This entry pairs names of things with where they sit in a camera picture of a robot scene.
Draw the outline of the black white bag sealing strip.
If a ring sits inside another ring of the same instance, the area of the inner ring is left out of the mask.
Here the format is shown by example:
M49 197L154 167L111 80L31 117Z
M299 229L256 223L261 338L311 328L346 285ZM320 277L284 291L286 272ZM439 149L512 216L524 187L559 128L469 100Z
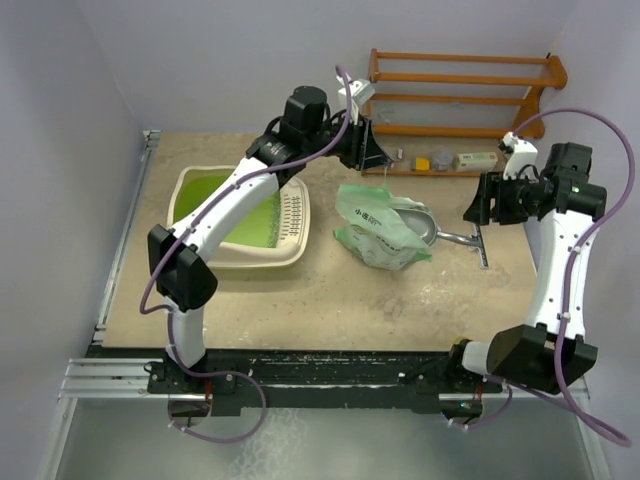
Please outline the black white bag sealing strip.
M488 269L489 259L486 251L486 246L485 246L481 226L478 224L474 224L473 227L474 227L473 238L476 240L476 243L477 243L476 249L479 253L481 266L483 269Z

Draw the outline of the green cat litter bag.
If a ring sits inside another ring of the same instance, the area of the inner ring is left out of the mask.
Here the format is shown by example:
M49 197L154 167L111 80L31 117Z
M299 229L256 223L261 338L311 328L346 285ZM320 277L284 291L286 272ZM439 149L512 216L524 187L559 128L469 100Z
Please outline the green cat litter bag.
M386 183L379 186L342 184L335 209L344 225L334 238L367 266L398 271L422 260L430 260L430 247L409 228L399 209L426 212L421 202L394 195Z

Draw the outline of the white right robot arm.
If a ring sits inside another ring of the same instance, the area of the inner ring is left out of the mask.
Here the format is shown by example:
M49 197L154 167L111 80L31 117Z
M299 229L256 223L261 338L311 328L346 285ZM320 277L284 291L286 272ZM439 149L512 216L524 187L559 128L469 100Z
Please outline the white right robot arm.
M591 148L552 146L537 170L536 147L513 133L500 144L507 163L480 177L464 220L514 225L538 220L541 253L532 302L522 324L498 332L488 343L464 340L445 366L446 383L467 391L480 375L501 377L558 394L588 372L598 350L585 340L583 297L595 223L605 213L607 191L589 181Z

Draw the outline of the silver metal scoop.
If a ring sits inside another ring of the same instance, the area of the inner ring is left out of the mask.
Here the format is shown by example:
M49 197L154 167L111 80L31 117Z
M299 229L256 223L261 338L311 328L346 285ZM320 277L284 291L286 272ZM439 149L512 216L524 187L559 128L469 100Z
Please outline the silver metal scoop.
M479 236L464 236L460 234L444 232L437 225L431 213L419 209L395 208L404 224L416 233L428 246L432 246L438 240L449 241L458 245L480 249L483 242Z

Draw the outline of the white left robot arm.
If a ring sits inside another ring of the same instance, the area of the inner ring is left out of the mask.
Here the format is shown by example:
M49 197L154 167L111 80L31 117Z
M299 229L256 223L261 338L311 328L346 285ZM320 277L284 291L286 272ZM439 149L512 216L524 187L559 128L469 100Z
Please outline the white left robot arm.
M339 91L342 110L332 114L322 89L297 87L283 114L251 143L221 187L181 221L149 231L151 278L143 295L157 290L163 297L166 351L175 362L170 378L182 391L194 392L205 382L204 306L218 286L208 263L225 237L316 158L336 157L356 171L389 164L361 112L373 94L370 82L351 80Z

